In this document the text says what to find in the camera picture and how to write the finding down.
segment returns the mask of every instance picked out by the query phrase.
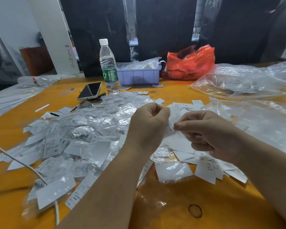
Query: plastic water bottle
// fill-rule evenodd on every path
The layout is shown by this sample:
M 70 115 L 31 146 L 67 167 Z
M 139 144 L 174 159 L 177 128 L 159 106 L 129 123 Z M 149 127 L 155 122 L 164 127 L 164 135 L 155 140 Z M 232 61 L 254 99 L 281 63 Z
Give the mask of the plastic water bottle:
M 120 84 L 116 71 L 116 60 L 112 51 L 108 46 L 107 38 L 100 39 L 100 63 L 103 76 L 109 94 L 117 94 L 120 92 Z

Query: blue plastic bin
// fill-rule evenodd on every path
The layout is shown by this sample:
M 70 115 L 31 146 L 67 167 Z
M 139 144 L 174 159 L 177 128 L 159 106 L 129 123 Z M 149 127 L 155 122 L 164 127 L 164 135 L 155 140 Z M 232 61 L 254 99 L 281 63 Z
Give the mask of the blue plastic bin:
M 161 67 L 159 65 L 157 69 L 119 70 L 119 82 L 121 85 L 159 84 Z

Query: green bottle label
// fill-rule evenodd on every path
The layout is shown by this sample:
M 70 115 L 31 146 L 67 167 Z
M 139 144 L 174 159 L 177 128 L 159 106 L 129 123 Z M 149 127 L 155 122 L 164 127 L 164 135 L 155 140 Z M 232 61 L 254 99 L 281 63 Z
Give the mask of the green bottle label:
M 102 71 L 106 83 L 112 83 L 119 80 L 116 68 L 110 70 L 102 70 Z

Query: white cable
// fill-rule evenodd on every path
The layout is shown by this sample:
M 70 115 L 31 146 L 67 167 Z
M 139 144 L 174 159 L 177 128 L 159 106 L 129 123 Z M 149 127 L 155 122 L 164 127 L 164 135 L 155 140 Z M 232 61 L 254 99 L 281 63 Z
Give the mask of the white cable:
M 19 161 L 17 158 L 13 157 L 12 155 L 8 154 L 4 149 L 2 149 L 0 147 L 0 152 L 2 152 L 3 154 L 5 154 L 6 156 L 8 156 L 9 158 L 13 159 L 16 162 L 19 162 L 21 165 L 29 168 L 33 173 L 35 173 L 46 185 L 48 185 L 48 183 L 45 181 L 45 179 L 30 165 L 26 165 L 23 162 Z M 59 224 L 59 209 L 58 209 L 58 203 L 57 201 L 54 202 L 55 205 L 55 214 L 56 214 L 56 226 Z

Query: left hand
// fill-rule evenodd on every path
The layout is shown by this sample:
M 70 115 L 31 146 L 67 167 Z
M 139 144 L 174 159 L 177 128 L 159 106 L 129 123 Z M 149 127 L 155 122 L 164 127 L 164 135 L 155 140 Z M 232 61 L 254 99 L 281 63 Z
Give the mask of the left hand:
M 124 145 L 150 157 L 163 140 L 169 116 L 170 109 L 156 103 L 138 108 L 131 117 Z

